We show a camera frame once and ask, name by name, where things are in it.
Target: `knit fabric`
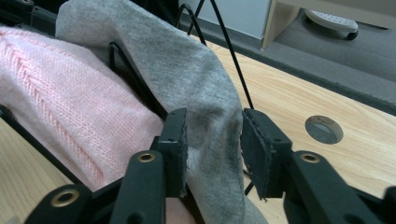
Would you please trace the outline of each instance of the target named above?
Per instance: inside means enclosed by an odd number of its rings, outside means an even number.
[[[90,50],[0,28],[0,104],[97,190],[123,177],[163,122]]]
[[[188,108],[187,183],[206,223],[265,223],[244,195],[238,94],[216,55],[129,0],[70,0],[56,36],[91,49],[104,62],[122,42],[167,111]]]

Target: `gray floor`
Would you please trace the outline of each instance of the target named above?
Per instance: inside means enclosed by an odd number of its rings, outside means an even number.
[[[396,116],[396,31],[359,23],[359,35],[298,18],[270,46],[229,31],[236,51]],[[205,37],[225,46],[219,27],[200,21]]]
[[[264,54],[396,105],[396,31],[359,27],[348,41],[347,34],[307,23],[301,13]]]

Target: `gray fabric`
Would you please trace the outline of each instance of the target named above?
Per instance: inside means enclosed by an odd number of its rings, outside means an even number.
[[[241,105],[216,55],[128,0],[71,0],[56,36],[92,49],[122,41],[159,102],[187,107],[187,182],[206,223],[266,223],[243,193]]]

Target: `pink sweater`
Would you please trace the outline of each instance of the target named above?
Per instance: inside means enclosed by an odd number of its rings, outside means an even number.
[[[123,176],[163,122],[88,49],[0,28],[0,104],[91,190]]]

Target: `light wood surface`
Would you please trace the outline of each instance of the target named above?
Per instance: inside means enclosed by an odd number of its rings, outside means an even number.
[[[211,45],[228,70],[244,106],[248,106],[227,49]],[[396,118],[331,91],[238,55],[257,110],[267,114],[293,141],[293,149],[311,150],[327,158],[346,182],[381,197],[396,185]],[[305,131],[314,115],[329,117],[344,130],[344,139],[326,145]],[[0,120],[0,223],[24,220],[52,189],[67,180]],[[286,223],[279,199],[249,198],[270,223]]]

